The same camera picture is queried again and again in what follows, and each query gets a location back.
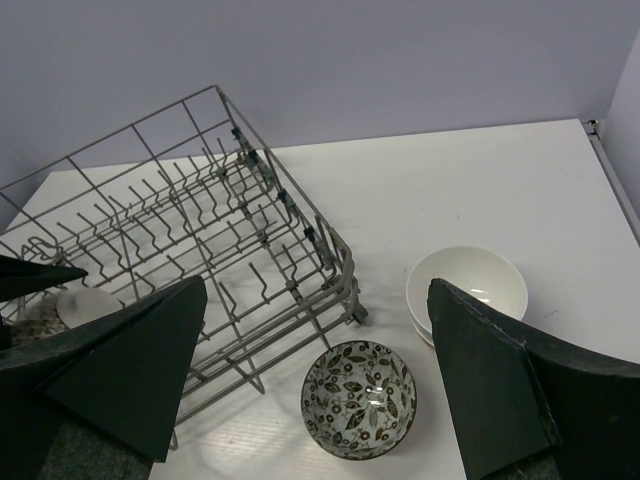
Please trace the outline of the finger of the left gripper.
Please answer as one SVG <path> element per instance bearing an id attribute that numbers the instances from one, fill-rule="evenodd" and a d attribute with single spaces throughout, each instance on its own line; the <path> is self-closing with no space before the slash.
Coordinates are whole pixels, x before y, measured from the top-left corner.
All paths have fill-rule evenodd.
<path id="1" fill-rule="evenodd" d="M 0 301 L 14 300 L 87 275 L 82 268 L 43 265 L 2 255 Z"/>

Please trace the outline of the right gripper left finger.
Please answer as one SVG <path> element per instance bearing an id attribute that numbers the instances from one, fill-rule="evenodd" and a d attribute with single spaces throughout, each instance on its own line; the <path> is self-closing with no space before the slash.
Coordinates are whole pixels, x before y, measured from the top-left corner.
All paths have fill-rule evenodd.
<path id="1" fill-rule="evenodd" d="M 148 478 L 167 458 L 206 304 L 192 276 L 2 351 L 2 478 Z"/>

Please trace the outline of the white bowl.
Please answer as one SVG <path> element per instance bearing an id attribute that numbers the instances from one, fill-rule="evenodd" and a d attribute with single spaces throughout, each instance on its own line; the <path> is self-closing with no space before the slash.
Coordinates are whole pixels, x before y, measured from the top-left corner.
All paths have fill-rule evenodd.
<path id="1" fill-rule="evenodd" d="M 420 322 L 430 332 L 427 297 L 435 278 L 452 283 L 514 319 L 523 319 L 527 311 L 525 280 L 509 260 L 481 247 L 445 247 L 417 262 L 406 283 L 405 297 L 411 320 Z"/>

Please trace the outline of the leaf patterned bowl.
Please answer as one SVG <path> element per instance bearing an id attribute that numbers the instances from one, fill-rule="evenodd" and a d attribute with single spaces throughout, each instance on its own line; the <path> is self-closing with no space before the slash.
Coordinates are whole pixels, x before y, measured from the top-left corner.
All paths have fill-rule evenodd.
<path id="1" fill-rule="evenodd" d="M 306 430 L 321 449 L 346 460 L 369 460 L 406 437 L 416 416 L 417 389 L 396 352 L 372 341 L 350 341 L 312 364 L 300 406 Z"/>

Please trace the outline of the brown patterned bowl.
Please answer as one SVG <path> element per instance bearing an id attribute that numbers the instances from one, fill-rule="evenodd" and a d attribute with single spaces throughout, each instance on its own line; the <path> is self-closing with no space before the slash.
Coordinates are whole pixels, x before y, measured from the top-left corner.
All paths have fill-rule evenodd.
<path id="1" fill-rule="evenodd" d="M 79 288 L 47 294 L 19 314 L 9 326 L 11 346 L 22 346 L 58 335 L 122 309 L 100 288 Z"/>

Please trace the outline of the brown bottom bowl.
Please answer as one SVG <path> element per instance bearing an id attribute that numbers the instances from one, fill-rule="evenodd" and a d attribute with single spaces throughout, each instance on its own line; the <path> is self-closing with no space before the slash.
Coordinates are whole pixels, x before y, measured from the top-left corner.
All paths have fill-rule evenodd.
<path id="1" fill-rule="evenodd" d="M 411 320 L 411 324 L 418 333 L 418 335 L 431 347 L 434 346 L 433 338 L 431 332 L 426 329 L 420 322 L 415 320 Z"/>

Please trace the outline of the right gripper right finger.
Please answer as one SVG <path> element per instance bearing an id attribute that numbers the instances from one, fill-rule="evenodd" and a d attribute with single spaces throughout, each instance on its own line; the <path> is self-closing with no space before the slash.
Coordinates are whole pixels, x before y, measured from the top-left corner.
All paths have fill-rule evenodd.
<path id="1" fill-rule="evenodd" d="M 432 280 L 432 336 L 469 479 L 636 479 L 639 366 Z"/>

